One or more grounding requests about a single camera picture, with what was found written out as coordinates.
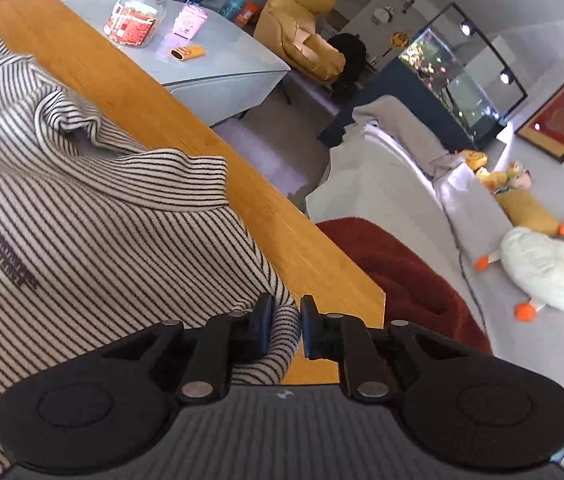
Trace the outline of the white coffee table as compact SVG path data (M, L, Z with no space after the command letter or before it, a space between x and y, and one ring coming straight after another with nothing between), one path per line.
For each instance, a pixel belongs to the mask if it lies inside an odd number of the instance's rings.
M62 0L98 32L116 0ZM260 105L289 72L289 66L242 29L208 10L191 39L172 32L184 4L166 3L166 16L142 47L122 53L186 106L213 126Z

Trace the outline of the fish tank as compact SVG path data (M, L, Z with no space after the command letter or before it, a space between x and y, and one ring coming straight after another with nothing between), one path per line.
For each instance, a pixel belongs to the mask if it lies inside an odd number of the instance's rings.
M504 55L454 2L419 32L399 58L438 98L475 148L490 143L528 98Z

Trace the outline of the grey striped garment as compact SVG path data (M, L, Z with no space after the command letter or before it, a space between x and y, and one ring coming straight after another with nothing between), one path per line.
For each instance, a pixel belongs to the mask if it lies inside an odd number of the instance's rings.
M148 150L0 37L0 394L142 328L199 327L262 294L275 301L270 350L233 379L280 382L299 313L225 181L222 157Z

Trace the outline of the mustard cushion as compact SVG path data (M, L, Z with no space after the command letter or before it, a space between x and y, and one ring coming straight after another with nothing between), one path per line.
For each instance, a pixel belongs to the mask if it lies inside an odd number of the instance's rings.
M496 194L494 199L513 226L524 226L550 237L558 234L558 220L529 191L518 188Z

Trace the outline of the white goose plush toy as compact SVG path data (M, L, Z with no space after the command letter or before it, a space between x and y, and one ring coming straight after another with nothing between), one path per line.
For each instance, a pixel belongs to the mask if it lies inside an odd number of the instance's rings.
M558 232L564 236L564 223ZM564 312L564 240L515 226L495 252L475 262L475 269L482 271L495 262L528 297L515 307L517 320L531 322L546 306Z

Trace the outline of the blue water bottle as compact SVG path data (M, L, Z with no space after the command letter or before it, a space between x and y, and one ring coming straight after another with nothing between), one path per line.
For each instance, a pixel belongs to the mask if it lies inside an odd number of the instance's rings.
M246 0L227 0L221 6L219 14L227 20L233 21L242 12L245 2Z

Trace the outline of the pink small box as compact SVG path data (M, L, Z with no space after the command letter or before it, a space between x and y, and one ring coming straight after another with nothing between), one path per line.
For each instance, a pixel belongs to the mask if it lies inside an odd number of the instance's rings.
M172 25L172 32L186 40L192 40L207 21L208 15L200 6L186 4Z

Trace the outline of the glass jar red label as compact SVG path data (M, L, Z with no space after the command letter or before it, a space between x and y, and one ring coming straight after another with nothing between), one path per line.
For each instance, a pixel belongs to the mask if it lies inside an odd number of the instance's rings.
M104 35L122 46L145 46L165 16L167 1L117 0L104 24Z

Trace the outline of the small plush toys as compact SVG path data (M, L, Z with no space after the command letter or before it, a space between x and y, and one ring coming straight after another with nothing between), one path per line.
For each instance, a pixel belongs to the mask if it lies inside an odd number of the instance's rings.
M466 165L474 171L479 182L491 194L501 194L512 190L526 190L532 187L530 171L524 169L520 162L510 162L504 170L490 171L487 169L489 162L485 152L463 150L456 154L464 159Z

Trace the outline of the grey sofa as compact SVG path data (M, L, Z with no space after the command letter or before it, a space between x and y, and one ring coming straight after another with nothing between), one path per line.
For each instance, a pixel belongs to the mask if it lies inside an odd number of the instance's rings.
M496 356L564 387L564 312L546 307L519 322L514 308L524 297L501 264L474 268L512 225L465 164L450 162L433 179L389 133L354 126L329 152L329 172L306 204L315 223L358 217L393 234L465 299Z

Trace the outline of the orange small packet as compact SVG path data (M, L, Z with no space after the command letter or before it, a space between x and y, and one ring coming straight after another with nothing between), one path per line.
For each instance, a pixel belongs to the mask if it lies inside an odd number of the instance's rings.
M194 58L201 58L206 54L206 50L202 46L181 46L170 51L170 55L179 62L186 62L194 60Z

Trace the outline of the beige blanket on sofa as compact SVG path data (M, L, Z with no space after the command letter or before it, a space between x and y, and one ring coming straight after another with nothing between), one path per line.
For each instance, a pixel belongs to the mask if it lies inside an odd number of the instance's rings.
M353 109L352 119L360 125L373 124L391 136L429 179L438 179L466 162L460 154L444 148L434 133L395 96Z

